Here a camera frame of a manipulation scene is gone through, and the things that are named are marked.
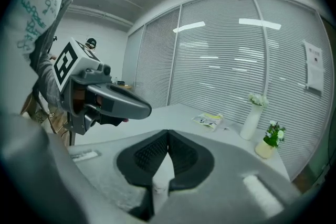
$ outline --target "person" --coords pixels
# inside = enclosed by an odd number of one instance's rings
[[[43,107],[39,92],[49,104],[62,109],[48,50],[58,24],[72,1],[12,0],[3,17],[0,43],[15,46],[38,75],[33,91],[21,111],[22,114],[27,112],[31,118],[37,114],[37,104]],[[85,89],[76,89],[73,105],[77,110],[83,106],[84,99]],[[97,97],[97,104],[101,104],[100,97]]]
[[[90,49],[92,50],[92,53],[94,55],[97,55],[97,52],[94,51],[96,49],[96,45],[97,45],[97,42],[94,38],[89,38],[86,42],[85,42],[85,45]]]
[[[57,56],[56,55],[53,55],[53,54],[48,54],[49,55],[49,60],[54,60],[56,61],[57,59]]]

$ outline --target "window blinds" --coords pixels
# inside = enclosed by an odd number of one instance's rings
[[[291,179],[303,169],[318,143],[331,102],[331,55],[327,37],[314,11],[286,0],[257,0],[264,20],[280,24],[268,28],[270,52],[269,107],[259,127],[269,120],[286,127],[278,151]],[[303,40],[322,49],[324,91],[307,90],[307,64]]]
[[[138,55],[141,43],[143,27],[128,37],[124,63],[122,66],[121,80],[134,89],[135,74],[137,72]]]
[[[135,93],[152,106],[166,106],[174,54],[178,15],[180,9],[166,13],[147,24],[144,29],[138,67],[136,70]]]
[[[183,5],[170,104],[186,104],[244,123],[247,96],[262,93],[265,47],[253,0],[200,0]]]

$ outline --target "white cylinder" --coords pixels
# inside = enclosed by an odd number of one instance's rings
[[[243,128],[240,131],[240,136],[243,139],[250,140],[256,132],[262,109],[263,107],[261,105],[252,104],[251,111],[246,118]]]

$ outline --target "fluorescent light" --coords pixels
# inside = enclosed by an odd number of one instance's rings
[[[201,59],[218,59],[217,56],[200,56]]]
[[[260,52],[260,51],[257,51],[257,50],[251,50],[249,48],[245,48],[245,47],[240,47],[238,50],[240,51],[243,51],[247,54],[251,54],[255,57],[259,57],[259,58],[263,58],[264,57],[264,53],[263,52]]]
[[[198,22],[198,23],[193,23],[193,24],[189,24],[189,25],[184,25],[184,26],[181,26],[179,28],[175,28],[173,31],[174,31],[174,33],[177,33],[177,32],[181,32],[183,30],[188,30],[188,29],[201,27],[201,26],[205,26],[205,23],[204,22]]]
[[[275,30],[280,30],[281,24],[275,24],[268,22],[266,20],[256,20],[256,19],[239,19],[239,23],[242,25],[256,25],[256,26],[265,26]]]
[[[204,85],[205,87],[208,87],[208,88],[211,88],[211,89],[215,89],[215,87],[213,87],[211,84],[208,84],[208,83],[202,83],[202,82],[199,82],[199,84],[202,84],[202,85]]]
[[[239,58],[235,58],[236,61],[242,61],[242,62],[257,62],[255,60],[248,60],[248,59],[239,59]]]
[[[268,45],[270,46],[270,47],[275,47],[275,48],[279,48],[279,43],[277,43],[275,40],[273,40],[273,39],[269,39],[268,40]]]
[[[243,69],[243,68],[232,68],[233,70],[238,70],[238,71],[247,71],[247,69]]]
[[[234,98],[238,98],[238,99],[241,99],[241,100],[244,99],[243,97],[235,96],[235,95],[232,95],[232,94],[229,94],[229,96],[234,97]]]
[[[192,47],[209,47],[208,42],[198,41],[198,42],[181,42],[180,47],[192,48]]]

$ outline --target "white flower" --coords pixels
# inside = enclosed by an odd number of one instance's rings
[[[252,103],[253,104],[258,104],[257,98],[255,96],[252,97]]]
[[[257,104],[257,105],[261,105],[262,102],[262,98],[260,94],[256,94],[253,96],[253,101]]]
[[[284,137],[284,132],[282,130],[279,130],[278,132],[278,138],[281,139]]]
[[[264,107],[264,108],[266,108],[266,107],[268,107],[268,100],[267,100],[267,97],[266,97],[266,95],[263,95],[262,96],[262,106]]]
[[[264,99],[262,96],[258,96],[258,102],[260,105],[264,105]]]

